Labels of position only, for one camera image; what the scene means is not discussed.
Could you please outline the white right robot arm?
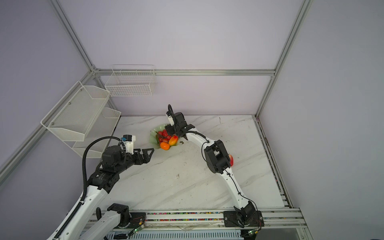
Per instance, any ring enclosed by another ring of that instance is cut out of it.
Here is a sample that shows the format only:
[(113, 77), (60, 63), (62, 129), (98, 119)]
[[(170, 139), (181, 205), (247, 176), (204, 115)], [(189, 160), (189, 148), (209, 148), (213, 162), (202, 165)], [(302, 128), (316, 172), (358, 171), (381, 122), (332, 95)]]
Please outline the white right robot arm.
[(233, 156), (228, 154), (221, 140), (212, 140), (200, 133), (194, 125), (188, 124), (183, 113), (175, 113), (172, 106), (168, 106), (166, 116), (169, 124), (156, 133), (158, 146), (162, 150), (169, 150), (175, 146), (180, 138), (194, 143), (201, 148), (201, 154), (207, 167), (213, 174), (218, 174), (225, 181), (232, 199), (235, 201), (235, 219), (232, 223), (240, 228), (245, 228), (252, 223), (261, 228), (262, 214), (254, 201), (247, 198), (238, 186), (232, 171)]

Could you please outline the right aluminium frame post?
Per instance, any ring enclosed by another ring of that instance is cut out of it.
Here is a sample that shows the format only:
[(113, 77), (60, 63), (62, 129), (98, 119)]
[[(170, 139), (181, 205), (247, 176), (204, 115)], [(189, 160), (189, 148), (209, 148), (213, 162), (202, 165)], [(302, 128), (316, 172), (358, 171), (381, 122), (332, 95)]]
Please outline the right aluminium frame post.
[(285, 45), (283, 47), (283, 50), (281, 52), (281, 55), (278, 59), (278, 62), (276, 64), (276, 67), (275, 67), (275, 73), (271, 76), (271, 79), (268, 83), (268, 86), (266, 88), (266, 91), (262, 97), (262, 100), (259, 104), (259, 107), (256, 111), (256, 114), (255, 114), (255, 117), (257, 119), (260, 118), (266, 104), (267, 104), (267, 101), (272, 93), (272, 90), (273, 90), (273, 87), (275, 86), (277, 80), (278, 80), (278, 77), (283, 69), (283, 66), (288, 58), (288, 55), (293, 47), (293, 44), (298, 36), (298, 33), (300, 31), (300, 28), (303, 24), (303, 22), (305, 21), (306, 19), (306, 16), (311, 8), (311, 5), (312, 5), (313, 1), (312, 0), (304, 0), (301, 4), (301, 7), (299, 9), (299, 12), (295, 18), (295, 21), (293, 23), (293, 26), (290, 30), (290, 33), (288, 35), (288, 38), (285, 42)]

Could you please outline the orange yellow fake mango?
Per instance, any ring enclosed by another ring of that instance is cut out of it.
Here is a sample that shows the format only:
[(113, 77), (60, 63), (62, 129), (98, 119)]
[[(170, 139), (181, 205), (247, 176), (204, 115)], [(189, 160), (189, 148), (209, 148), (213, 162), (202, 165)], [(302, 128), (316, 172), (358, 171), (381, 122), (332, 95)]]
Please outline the orange yellow fake mango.
[(169, 142), (168, 142), (168, 144), (170, 145), (170, 146), (175, 146), (176, 144), (177, 144), (177, 142), (178, 142), (178, 137), (177, 136), (172, 136), (170, 139), (169, 139)]

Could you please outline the red green fake apple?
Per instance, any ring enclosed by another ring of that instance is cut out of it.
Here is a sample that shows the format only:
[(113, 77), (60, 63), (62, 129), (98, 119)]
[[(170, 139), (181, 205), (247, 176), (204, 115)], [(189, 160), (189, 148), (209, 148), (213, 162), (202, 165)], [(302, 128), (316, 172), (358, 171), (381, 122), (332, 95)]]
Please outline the red green fake apple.
[(230, 158), (230, 166), (232, 167), (234, 165), (234, 158), (231, 154), (229, 154), (229, 158)]

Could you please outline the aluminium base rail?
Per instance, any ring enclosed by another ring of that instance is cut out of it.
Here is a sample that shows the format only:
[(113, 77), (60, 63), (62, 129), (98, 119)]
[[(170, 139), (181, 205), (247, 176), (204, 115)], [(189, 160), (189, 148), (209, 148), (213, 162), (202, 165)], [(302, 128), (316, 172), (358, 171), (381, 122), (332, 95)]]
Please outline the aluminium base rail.
[(135, 236), (138, 236), (138, 232), (142, 229), (160, 232), (199, 230), (224, 231), (228, 229), (238, 230), (240, 237), (255, 239), (263, 229), (294, 229), (298, 232), (299, 238), (302, 240), (311, 240), (313, 238), (299, 209), (261, 210), (265, 222), (265, 226), (261, 228), (225, 227), (224, 211), (230, 210), (145, 211), (145, 223), (138, 228), (136, 232), (132, 232), (131, 229), (118, 228), (114, 228), (110, 232), (126, 231), (125, 239), (132, 239)]

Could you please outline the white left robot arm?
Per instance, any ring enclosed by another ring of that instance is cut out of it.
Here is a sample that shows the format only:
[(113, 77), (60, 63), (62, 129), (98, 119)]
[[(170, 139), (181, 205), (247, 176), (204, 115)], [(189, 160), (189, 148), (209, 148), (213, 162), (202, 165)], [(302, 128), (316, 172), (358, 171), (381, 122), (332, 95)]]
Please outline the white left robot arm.
[(154, 149), (133, 149), (120, 141), (106, 148), (98, 169), (87, 176), (86, 160), (95, 142), (87, 146), (82, 157), (83, 192), (50, 240), (102, 240), (114, 228), (136, 232), (143, 226), (145, 214), (132, 216), (129, 206), (113, 203), (102, 214), (100, 203), (120, 179), (120, 174), (134, 165), (150, 162)]

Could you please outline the white perforated two-tier shelf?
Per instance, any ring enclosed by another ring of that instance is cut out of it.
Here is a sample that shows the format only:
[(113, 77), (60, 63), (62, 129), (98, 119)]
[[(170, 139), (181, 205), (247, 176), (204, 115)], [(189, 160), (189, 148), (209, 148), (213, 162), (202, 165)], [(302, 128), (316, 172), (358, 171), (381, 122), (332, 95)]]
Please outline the white perforated two-tier shelf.
[(77, 82), (41, 120), (41, 125), (80, 157), (93, 141), (111, 136), (121, 112), (108, 107), (110, 92)]

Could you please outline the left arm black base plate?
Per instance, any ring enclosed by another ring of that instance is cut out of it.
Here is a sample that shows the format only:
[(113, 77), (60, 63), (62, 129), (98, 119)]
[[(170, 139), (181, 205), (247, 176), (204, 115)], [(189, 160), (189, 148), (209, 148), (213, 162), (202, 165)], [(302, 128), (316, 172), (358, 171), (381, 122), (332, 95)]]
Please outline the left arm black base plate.
[(129, 212), (121, 215), (120, 223), (117, 225), (118, 229), (136, 229), (139, 225), (143, 225), (146, 220), (146, 213), (144, 212)]

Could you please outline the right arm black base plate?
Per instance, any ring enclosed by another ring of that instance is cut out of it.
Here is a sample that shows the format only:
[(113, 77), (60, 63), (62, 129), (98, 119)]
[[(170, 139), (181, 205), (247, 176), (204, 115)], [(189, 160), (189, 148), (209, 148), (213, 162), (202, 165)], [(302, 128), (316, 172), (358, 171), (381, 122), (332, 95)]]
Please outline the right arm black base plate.
[(264, 217), (261, 211), (257, 211), (252, 216), (243, 217), (236, 211), (224, 211), (224, 225), (225, 227), (264, 227)]

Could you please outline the green glass fruit bowl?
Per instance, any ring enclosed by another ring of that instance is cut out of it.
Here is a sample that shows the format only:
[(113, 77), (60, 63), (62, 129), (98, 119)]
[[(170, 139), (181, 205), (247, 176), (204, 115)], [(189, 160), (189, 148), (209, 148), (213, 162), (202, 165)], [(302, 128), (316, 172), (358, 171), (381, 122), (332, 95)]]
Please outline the green glass fruit bowl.
[[(165, 130), (165, 126), (166, 126), (166, 124), (160, 125), (160, 126), (154, 128), (153, 130), (150, 131), (149, 142), (150, 142), (150, 144), (154, 145), (156, 149), (163, 150), (163, 149), (160, 148), (160, 144), (158, 143), (157, 132)], [(179, 139), (178, 139), (177, 144), (175, 146), (171, 146), (170, 149), (173, 148), (173, 147), (177, 147), (178, 145), (179, 145)]]

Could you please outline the red fake grape bunch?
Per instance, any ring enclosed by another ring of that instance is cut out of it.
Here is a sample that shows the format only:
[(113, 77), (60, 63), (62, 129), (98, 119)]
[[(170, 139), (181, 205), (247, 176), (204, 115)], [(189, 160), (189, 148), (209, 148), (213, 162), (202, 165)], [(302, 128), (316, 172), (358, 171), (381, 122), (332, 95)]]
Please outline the red fake grape bunch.
[(157, 140), (159, 144), (163, 142), (168, 143), (171, 138), (172, 138), (172, 135), (169, 135), (166, 130), (157, 132)]

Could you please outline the aluminium frame corner post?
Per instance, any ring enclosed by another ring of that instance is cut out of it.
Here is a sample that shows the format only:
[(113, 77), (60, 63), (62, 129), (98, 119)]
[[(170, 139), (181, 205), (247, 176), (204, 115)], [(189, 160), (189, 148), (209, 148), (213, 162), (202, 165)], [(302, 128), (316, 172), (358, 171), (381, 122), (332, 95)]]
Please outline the aluminium frame corner post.
[(61, 2), (58, 0), (49, 0), (48, 3), (52, 7), (56, 17), (58, 18), (60, 24), (62, 25), (64, 31), (68, 35), (70, 41), (72, 42), (75, 50), (80, 55), (82, 61), (86, 65), (87, 69), (90, 72), (96, 70), (95, 65), (92, 63), (91, 58), (89, 57), (85, 47), (83, 46), (74, 26), (72, 25), (69, 16), (67, 15), (64, 7)]

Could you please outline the orange fake orange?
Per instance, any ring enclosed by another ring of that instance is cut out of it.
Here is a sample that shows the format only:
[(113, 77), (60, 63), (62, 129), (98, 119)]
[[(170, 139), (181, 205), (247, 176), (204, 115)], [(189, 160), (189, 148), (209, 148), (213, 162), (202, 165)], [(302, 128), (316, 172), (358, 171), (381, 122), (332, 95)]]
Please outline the orange fake orange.
[(169, 143), (167, 143), (167, 142), (161, 142), (161, 143), (160, 143), (160, 148), (163, 149), (163, 150), (165, 150), (165, 151), (169, 150), (170, 147), (171, 147), (171, 146), (170, 146)]

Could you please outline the horizontal aluminium frame bar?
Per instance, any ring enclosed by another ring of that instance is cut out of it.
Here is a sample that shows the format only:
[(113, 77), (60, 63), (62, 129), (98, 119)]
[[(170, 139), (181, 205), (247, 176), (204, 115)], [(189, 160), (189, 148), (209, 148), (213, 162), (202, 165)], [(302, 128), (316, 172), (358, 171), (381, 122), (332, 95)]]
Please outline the horizontal aluminium frame bar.
[(112, 70), (98, 69), (94, 73), (97, 76), (274, 76), (275, 70), (267, 69), (145, 69), (145, 70)]

